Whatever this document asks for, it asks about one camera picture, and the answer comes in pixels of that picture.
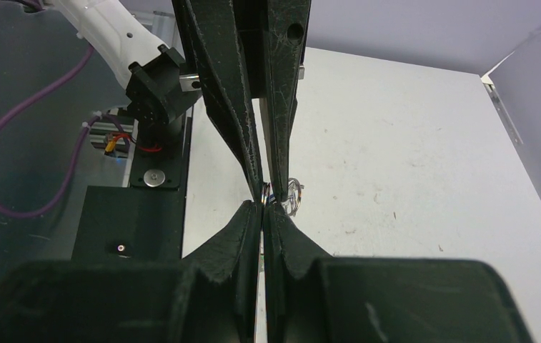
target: white table surface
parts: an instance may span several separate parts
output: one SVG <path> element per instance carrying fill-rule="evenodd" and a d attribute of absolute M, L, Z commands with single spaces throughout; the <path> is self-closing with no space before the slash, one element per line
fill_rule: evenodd
<path fill-rule="evenodd" d="M 340 256 L 487 262 L 541 342 L 541 202 L 480 78 L 317 49 L 304 64 L 296 225 Z M 202 101 L 190 163 L 184 256 L 251 198 Z"/>

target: metal ring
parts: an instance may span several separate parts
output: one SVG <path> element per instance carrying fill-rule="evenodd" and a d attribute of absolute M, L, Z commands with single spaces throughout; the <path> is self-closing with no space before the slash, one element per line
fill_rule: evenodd
<path fill-rule="evenodd" d="M 299 206 L 302 203 L 302 190 L 304 189 L 304 185 L 300 184 L 299 180 L 295 179 L 294 177 L 290 177 L 288 182 L 287 200 L 281 205 L 288 216 L 295 217 L 295 214 L 299 210 Z M 272 195 L 272 185 L 267 182 L 262 186 L 262 205 L 266 206 L 271 202 L 274 202 L 274 200 L 271 200 L 273 197 Z"/>

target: metal screw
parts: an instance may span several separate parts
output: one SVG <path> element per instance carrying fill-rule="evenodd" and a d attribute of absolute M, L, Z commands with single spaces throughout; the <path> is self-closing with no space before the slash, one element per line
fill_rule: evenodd
<path fill-rule="evenodd" d="M 144 183 L 148 187 L 158 187 L 165 182 L 165 173 L 160 169 L 150 169 L 144 173 Z"/>

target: purple cable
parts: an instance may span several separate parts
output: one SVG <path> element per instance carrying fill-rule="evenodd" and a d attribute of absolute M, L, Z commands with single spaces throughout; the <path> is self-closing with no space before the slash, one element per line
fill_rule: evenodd
<path fill-rule="evenodd" d="M 38 100 L 43 99 L 48 94 L 52 93 L 59 87 L 63 86 L 65 83 L 70 81 L 72 78 L 74 78 L 82 69 L 85 67 L 85 64 L 87 64 L 88 60 L 91 58 L 91 55 L 94 53 L 94 47 L 89 45 L 89 48 L 87 48 L 87 53 L 85 53 L 85 56 L 83 56 L 83 59 L 77 64 L 71 71 L 69 71 L 66 75 L 62 76 L 61 78 L 57 79 L 54 83 L 48 85 L 47 87 L 43 88 L 39 92 L 37 92 L 35 95 L 29 97 L 28 99 L 24 100 L 17 106 L 15 106 L 13 109 L 9 110 L 5 116 L 3 116 L 0 119 L 0 131 L 18 114 L 20 114 L 23 110 L 37 102 Z M 64 177 L 64 180 L 60 186 L 60 189 L 56 193 L 56 195 L 51 199 L 51 201 L 43 206 L 40 209 L 37 209 L 35 211 L 30 212 L 15 212 L 10 209 L 7 209 L 5 206 L 0 204 L 0 212 L 4 214 L 5 216 L 17 218 L 17 219 L 27 219 L 27 218 L 34 218 L 37 216 L 40 216 L 41 214 L 49 211 L 52 207 L 54 207 L 62 198 L 64 195 L 64 192 L 66 191 L 66 188 L 68 187 L 68 184 L 70 182 L 70 179 L 72 178 L 72 175 L 74 174 L 74 170 L 76 168 L 76 163 L 78 161 L 79 152 L 81 150 L 81 147 L 83 146 L 83 142 L 85 141 L 85 138 L 87 137 L 87 133 L 93 123 L 98 121 L 100 118 L 98 116 L 95 116 L 91 118 L 87 124 L 88 127 L 84 127 L 81 130 L 81 133 L 79 135 L 79 138 L 76 140 L 76 146 L 74 147 L 74 150 L 72 151 L 72 155 L 70 157 L 70 165 L 68 168 L 68 172 L 66 173 L 66 176 Z M 116 119 L 112 120 L 114 124 L 117 126 L 119 131 L 122 130 L 119 122 L 116 121 Z"/>

